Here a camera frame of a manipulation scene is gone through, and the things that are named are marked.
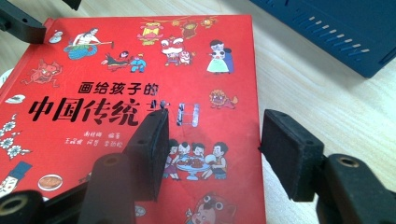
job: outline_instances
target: cartoon figure in white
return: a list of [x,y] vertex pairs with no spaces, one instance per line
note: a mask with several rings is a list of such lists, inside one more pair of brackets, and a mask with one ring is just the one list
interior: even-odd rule
[[64,34],[64,32],[62,32],[62,31],[55,31],[55,34],[53,35],[53,37],[51,37],[50,39],[49,39],[49,42],[51,43],[51,44],[56,44],[56,43],[58,43],[59,41],[61,41],[62,40],[62,35]]

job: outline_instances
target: cartoon illustration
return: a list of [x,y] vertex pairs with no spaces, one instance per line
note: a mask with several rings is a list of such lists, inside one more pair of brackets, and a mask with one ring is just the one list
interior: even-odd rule
[[177,168],[175,162],[177,159],[178,142],[175,139],[169,140],[170,152],[166,158],[165,170],[163,171],[163,178],[171,176],[173,180],[181,180],[177,175]]
[[183,142],[178,145],[178,155],[175,157],[175,161],[177,161],[177,163],[185,162],[190,157],[190,148],[191,147],[187,142]]
[[135,205],[134,206],[134,215],[136,217],[142,217],[146,214],[146,208],[140,206],[140,205]]
[[148,22],[146,25],[140,26],[140,29],[143,29],[143,34],[137,35],[137,38],[143,41],[143,45],[153,45],[156,40],[163,37],[160,35],[163,26],[159,22]]
[[10,137],[7,138],[1,138],[3,137],[7,132],[10,132],[13,130],[17,122],[16,120],[17,115],[14,114],[11,117],[11,120],[7,122],[6,124],[3,125],[3,128],[0,130],[0,147],[4,149],[9,158],[12,160],[14,157],[18,156],[19,154],[24,155],[26,153],[30,153],[31,151],[29,149],[23,149],[21,146],[16,146],[14,145],[14,138],[19,135],[20,133],[12,133]]
[[98,28],[91,28],[91,30],[77,35],[74,41],[64,48],[64,52],[68,52],[69,59],[77,60],[86,56],[92,56],[98,51],[97,45],[111,44],[111,48],[113,48],[114,42],[99,41],[95,36],[98,31]]
[[233,224],[235,213],[236,205],[209,192],[195,205],[193,212],[188,209],[185,224]]
[[209,66],[207,67],[207,71],[220,74],[229,72],[227,63],[224,62],[225,52],[224,50],[213,50],[211,53],[212,60],[210,61]]
[[11,193],[24,178],[26,172],[32,168],[32,165],[24,161],[18,162],[17,166],[8,173],[8,176],[0,185],[0,198]]
[[139,70],[139,73],[145,72],[145,68],[147,66],[146,62],[143,60],[143,54],[137,54],[134,56],[134,59],[131,61],[131,72],[134,73],[136,70]]
[[210,165],[205,163],[204,150],[205,146],[201,143],[193,143],[193,155],[190,156],[190,146],[179,146],[179,153],[183,154],[182,159],[177,159],[177,169],[189,173],[188,180],[199,180],[197,173],[205,172],[210,169]]
[[212,103],[212,108],[220,109],[222,107],[228,107],[235,109],[235,105],[238,103],[238,98],[236,96],[231,100],[226,96],[222,90],[213,90],[209,95],[210,103]]
[[62,40],[62,35],[64,32],[62,31],[55,31],[55,34],[49,39],[51,44],[56,44]]
[[131,61],[130,58],[128,58],[129,52],[128,50],[125,50],[120,53],[119,58],[114,58],[112,57],[109,53],[106,54],[106,58],[101,62],[101,64],[107,64],[107,69],[115,72],[117,69],[120,68],[125,68],[128,66],[129,62]]
[[214,74],[233,73],[233,56],[231,49],[224,48],[224,43],[220,40],[212,40],[210,42],[212,53],[209,54],[212,60],[207,67],[208,72]]
[[206,29],[208,29],[212,27],[212,25],[214,25],[216,22],[218,21],[213,18],[205,18],[201,20],[201,25],[204,26]]
[[192,153],[194,158],[203,159],[205,146],[202,143],[192,143]]
[[193,36],[196,35],[195,33],[195,29],[198,27],[198,23],[196,23],[195,21],[187,21],[186,23],[184,23],[181,26],[182,29],[182,35],[184,38],[186,39],[190,39]]
[[193,108],[191,108],[191,105],[189,104],[184,104],[184,103],[178,104],[177,126],[181,126],[185,124],[185,125],[191,125],[192,127],[197,127],[198,118],[199,118],[198,104],[193,104]]
[[169,37],[167,39],[163,39],[161,41],[162,45],[162,53],[166,55],[166,63],[168,66],[170,63],[174,63],[175,65],[179,65],[180,63],[191,64],[191,56],[188,51],[184,48],[184,39],[182,37]]
[[228,151],[227,145],[223,142],[217,142],[213,146],[213,155],[216,157],[214,161],[208,161],[210,169],[202,174],[202,179],[208,179],[211,175],[215,175],[215,179],[225,179],[227,177],[227,161],[224,156]]
[[17,95],[14,95],[13,97],[6,99],[6,103],[12,104],[12,105],[21,104],[25,98],[26,97],[24,95],[17,94]]
[[37,69],[32,69],[33,74],[30,75],[30,80],[27,81],[26,79],[22,80],[24,84],[28,85],[32,82],[45,84],[48,82],[52,82],[52,87],[59,87],[55,84],[56,80],[54,77],[58,76],[62,73],[62,66],[56,62],[52,64],[47,64],[44,60],[40,60],[38,63]]

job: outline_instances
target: red book cover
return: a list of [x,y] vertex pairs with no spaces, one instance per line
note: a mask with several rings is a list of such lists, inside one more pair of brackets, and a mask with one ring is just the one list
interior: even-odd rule
[[169,111],[157,202],[137,223],[264,223],[249,15],[46,22],[0,89],[0,196],[51,199],[122,152],[151,111]]

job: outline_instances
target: lantern illustration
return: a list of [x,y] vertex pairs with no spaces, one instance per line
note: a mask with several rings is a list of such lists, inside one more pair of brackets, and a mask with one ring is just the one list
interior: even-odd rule
[[143,45],[153,45],[156,40],[163,37],[160,35],[163,26],[159,22],[148,22],[146,25],[140,26],[140,29],[143,29],[143,34],[137,35],[137,38],[143,41]]
[[195,29],[197,28],[198,24],[195,21],[187,21],[181,26],[182,35],[186,39],[190,39],[196,35]]
[[215,24],[215,22],[217,22],[215,19],[205,18],[201,21],[201,25],[205,28],[210,28],[213,24]]

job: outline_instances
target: cartoon character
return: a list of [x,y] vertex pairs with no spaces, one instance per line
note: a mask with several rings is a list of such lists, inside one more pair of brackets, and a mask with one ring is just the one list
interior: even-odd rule
[[232,50],[228,48],[224,48],[224,43],[220,40],[212,40],[210,42],[210,48],[215,51],[223,52],[222,60],[225,62],[228,73],[233,73],[233,55],[231,54]]
[[136,56],[134,56],[134,60],[131,62],[131,66],[132,73],[134,73],[136,70],[139,70],[139,73],[145,72],[147,64],[143,60],[143,54],[137,54]]
[[191,64],[191,56],[193,54],[190,54],[184,49],[183,42],[184,39],[182,37],[176,38],[173,36],[161,41],[163,47],[162,53],[166,55],[167,59],[166,66],[170,63],[174,63],[175,65],[179,65],[180,63]]
[[202,143],[192,143],[192,156],[189,163],[192,168],[204,167],[204,151],[205,146]]
[[187,52],[186,50],[183,50],[180,52],[180,62],[183,64],[191,64],[192,63],[192,55]]
[[23,82],[26,85],[32,82],[39,84],[52,82],[52,87],[59,87],[58,85],[55,84],[56,79],[53,78],[62,73],[62,66],[59,65],[58,63],[53,62],[52,64],[47,64],[44,62],[44,60],[41,59],[40,62],[38,63],[37,69],[32,69],[32,71],[33,74],[30,75],[30,81],[24,79],[21,82]]
[[119,68],[125,68],[131,61],[129,58],[129,52],[127,50],[120,53],[119,58],[113,58],[109,53],[106,58],[101,62],[101,64],[107,64],[107,69],[115,72]]
[[236,96],[231,100],[226,96],[222,90],[213,90],[209,95],[210,103],[212,103],[212,108],[220,109],[222,107],[228,107],[235,109],[235,104],[238,103],[238,98]]
[[190,154],[190,145],[187,142],[183,142],[178,145],[178,155],[175,157],[175,161],[177,164],[186,164],[189,159]]
[[171,149],[170,149],[168,157],[166,158],[166,164],[165,164],[165,170],[163,171],[163,177],[167,178],[168,176],[171,176],[173,180],[181,180],[178,177],[177,168],[175,166],[175,162],[177,159],[177,148],[178,148],[177,140],[170,139],[169,147]]
[[216,179],[225,179],[227,177],[227,161],[224,158],[227,151],[228,147],[223,142],[217,142],[213,146],[213,155],[216,157],[216,160],[210,163],[210,169],[202,174],[202,179],[208,179],[213,174]]
[[24,178],[26,172],[32,168],[32,165],[24,161],[20,161],[17,166],[8,173],[8,176],[0,185],[0,198],[11,193]]
[[189,208],[185,224],[233,224],[235,213],[236,205],[209,192],[196,204],[193,212]]
[[98,28],[91,28],[91,30],[77,35],[74,41],[64,48],[64,52],[68,53],[69,59],[77,60],[86,56],[92,56],[98,51],[97,45],[111,44],[111,48],[113,48],[114,42],[99,41],[95,36],[98,31]]
[[55,31],[56,33],[49,39],[49,42],[51,44],[56,44],[59,41],[62,40],[62,35],[64,34],[64,32],[62,31]]
[[204,158],[205,146],[202,143],[192,143],[192,153],[194,158]]
[[224,62],[225,52],[224,50],[215,49],[210,54],[212,56],[212,60],[207,67],[207,71],[219,74],[219,73],[226,73],[229,72],[227,63]]

